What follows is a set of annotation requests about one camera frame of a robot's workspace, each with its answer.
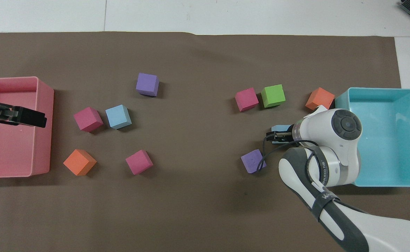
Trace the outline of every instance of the purple cube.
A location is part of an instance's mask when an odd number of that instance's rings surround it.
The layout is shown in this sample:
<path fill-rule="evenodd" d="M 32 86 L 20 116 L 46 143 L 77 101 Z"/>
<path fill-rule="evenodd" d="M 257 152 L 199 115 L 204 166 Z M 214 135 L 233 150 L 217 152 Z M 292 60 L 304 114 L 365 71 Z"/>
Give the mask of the purple cube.
<path fill-rule="evenodd" d="M 145 96 L 157 96 L 158 82 L 157 75 L 139 73 L 138 80 L 136 81 L 136 90 Z"/>
<path fill-rule="evenodd" d="M 244 166 L 247 172 L 254 173 L 256 172 L 256 168 L 258 167 L 258 164 L 262 159 L 262 155 L 261 155 L 260 150 L 256 149 L 252 152 L 245 154 L 244 156 L 241 157 L 241 159 L 242 159 L 242 162 L 244 163 Z M 264 168 L 266 166 L 267 164 L 266 162 L 264 162 L 261 168 Z"/>

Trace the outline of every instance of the blue bin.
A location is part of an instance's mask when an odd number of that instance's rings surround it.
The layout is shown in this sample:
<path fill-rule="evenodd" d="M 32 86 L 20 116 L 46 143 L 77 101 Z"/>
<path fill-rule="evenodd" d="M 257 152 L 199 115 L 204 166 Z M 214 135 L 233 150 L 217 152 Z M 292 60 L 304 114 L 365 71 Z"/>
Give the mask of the blue bin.
<path fill-rule="evenodd" d="M 359 187 L 410 187 L 410 89 L 351 87 L 335 100 L 362 123 Z"/>

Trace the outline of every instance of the orange cube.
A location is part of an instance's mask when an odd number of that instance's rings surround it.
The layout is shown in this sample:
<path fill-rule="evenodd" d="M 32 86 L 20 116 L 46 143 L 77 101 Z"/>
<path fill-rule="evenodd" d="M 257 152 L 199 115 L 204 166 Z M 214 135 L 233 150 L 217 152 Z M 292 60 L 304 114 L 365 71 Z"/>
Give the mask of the orange cube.
<path fill-rule="evenodd" d="M 315 110 L 319 105 L 323 105 L 324 107 L 329 109 L 331 104 L 333 103 L 334 97 L 334 94 L 331 94 L 325 89 L 321 87 L 317 88 L 311 93 L 311 96 L 309 96 L 306 107 L 311 110 Z"/>
<path fill-rule="evenodd" d="M 85 150 L 74 150 L 64 161 L 64 165 L 76 176 L 86 175 L 96 164 L 96 160 Z"/>

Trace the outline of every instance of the magenta cube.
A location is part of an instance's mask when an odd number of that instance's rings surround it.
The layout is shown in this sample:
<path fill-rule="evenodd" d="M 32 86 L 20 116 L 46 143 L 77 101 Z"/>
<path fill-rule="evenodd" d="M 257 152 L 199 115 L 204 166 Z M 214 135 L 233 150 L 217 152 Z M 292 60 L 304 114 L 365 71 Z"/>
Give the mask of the magenta cube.
<path fill-rule="evenodd" d="M 138 93 L 145 96 L 157 96 L 158 84 L 159 81 L 157 75 L 139 73 L 138 80 L 136 81 L 136 90 Z"/>
<path fill-rule="evenodd" d="M 126 158 L 126 162 L 133 175 L 140 174 L 154 165 L 145 150 L 137 151 L 137 153 Z"/>
<path fill-rule="evenodd" d="M 252 109 L 259 103 L 258 97 L 256 97 L 255 89 L 252 87 L 237 92 L 234 98 L 236 99 L 240 112 Z"/>
<path fill-rule="evenodd" d="M 258 164 L 262 159 L 261 151 L 259 149 L 256 149 L 252 152 L 245 154 L 244 156 L 241 157 L 241 159 L 242 159 L 242 162 L 244 163 L 244 166 L 247 172 L 254 173 L 256 172 L 256 168 L 258 167 Z M 264 168 L 266 166 L 267 164 L 266 162 L 264 162 L 261 168 Z"/>
<path fill-rule="evenodd" d="M 104 124 L 98 111 L 91 107 L 86 107 L 74 114 L 74 119 L 79 129 L 86 132 L 91 132 Z"/>

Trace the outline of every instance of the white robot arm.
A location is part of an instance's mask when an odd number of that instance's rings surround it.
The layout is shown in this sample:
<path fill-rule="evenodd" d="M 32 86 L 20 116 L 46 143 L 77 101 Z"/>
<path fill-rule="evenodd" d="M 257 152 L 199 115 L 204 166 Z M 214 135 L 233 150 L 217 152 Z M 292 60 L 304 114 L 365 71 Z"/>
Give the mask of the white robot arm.
<path fill-rule="evenodd" d="M 410 251 L 410 221 L 379 217 L 351 207 L 326 186 L 352 183 L 359 174 L 360 120 L 348 110 L 319 107 L 291 129 L 294 140 L 278 169 L 283 182 L 346 251 Z"/>

